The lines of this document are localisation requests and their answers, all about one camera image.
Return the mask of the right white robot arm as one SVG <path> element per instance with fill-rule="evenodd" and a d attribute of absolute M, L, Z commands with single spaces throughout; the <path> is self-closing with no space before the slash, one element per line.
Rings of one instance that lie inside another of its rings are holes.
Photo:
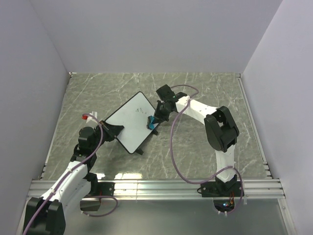
<path fill-rule="evenodd" d="M 155 124 L 168 121 L 172 112 L 178 114 L 176 118 L 185 114 L 202 123 L 217 160 L 215 183 L 213 188 L 206 186 L 206 191 L 213 196 L 228 196 L 235 190 L 239 176 L 233 169 L 239 129 L 230 110 L 225 106 L 216 108 L 203 104 L 183 92 L 175 94 L 168 85 L 160 87 L 156 93 L 160 100 L 157 101 L 155 113 L 148 117 L 147 128 L 154 130 Z"/>

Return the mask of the black-framed small whiteboard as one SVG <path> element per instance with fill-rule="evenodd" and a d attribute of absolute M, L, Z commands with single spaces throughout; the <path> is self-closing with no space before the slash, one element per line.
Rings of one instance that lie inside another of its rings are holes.
<path fill-rule="evenodd" d="M 155 109 L 143 92 L 137 92 L 113 114 L 105 119 L 109 126 L 123 126 L 116 136 L 118 142 L 129 154 L 143 154 L 140 146 L 150 135 L 157 135 L 158 124 L 149 129 L 148 117 L 153 116 Z"/>

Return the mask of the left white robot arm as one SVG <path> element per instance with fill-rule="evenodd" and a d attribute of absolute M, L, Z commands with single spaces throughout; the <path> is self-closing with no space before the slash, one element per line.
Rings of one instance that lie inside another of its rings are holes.
<path fill-rule="evenodd" d="M 32 197 L 26 204 L 23 234 L 62 235 L 66 217 L 83 198 L 114 200 L 114 184 L 102 186 L 97 175 L 90 170 L 97 159 L 96 151 L 104 142 L 111 142 L 124 129 L 122 125 L 110 125 L 104 121 L 96 127 L 84 127 L 79 131 L 78 143 L 64 173 L 40 197 Z"/>

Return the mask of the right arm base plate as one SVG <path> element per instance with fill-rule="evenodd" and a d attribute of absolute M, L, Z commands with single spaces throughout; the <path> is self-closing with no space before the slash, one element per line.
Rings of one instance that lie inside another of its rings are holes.
<path fill-rule="evenodd" d="M 244 196 L 245 193 L 242 191 L 240 181 L 224 183 L 222 181 L 210 181 L 197 189 L 197 193 L 201 194 L 202 197 L 240 197 Z"/>

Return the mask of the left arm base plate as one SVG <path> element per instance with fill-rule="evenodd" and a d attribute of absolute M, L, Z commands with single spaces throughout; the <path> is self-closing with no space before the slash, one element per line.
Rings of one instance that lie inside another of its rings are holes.
<path fill-rule="evenodd" d="M 114 182 L 92 183 L 88 196 L 114 196 L 114 188 Z"/>

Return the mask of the blue whiteboard eraser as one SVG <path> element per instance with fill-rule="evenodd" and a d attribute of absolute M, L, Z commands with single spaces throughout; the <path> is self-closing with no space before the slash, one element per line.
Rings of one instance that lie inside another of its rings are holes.
<path fill-rule="evenodd" d="M 148 116 L 148 120 L 147 120 L 147 128 L 149 130 L 154 130 L 155 126 L 154 126 L 154 116 Z"/>

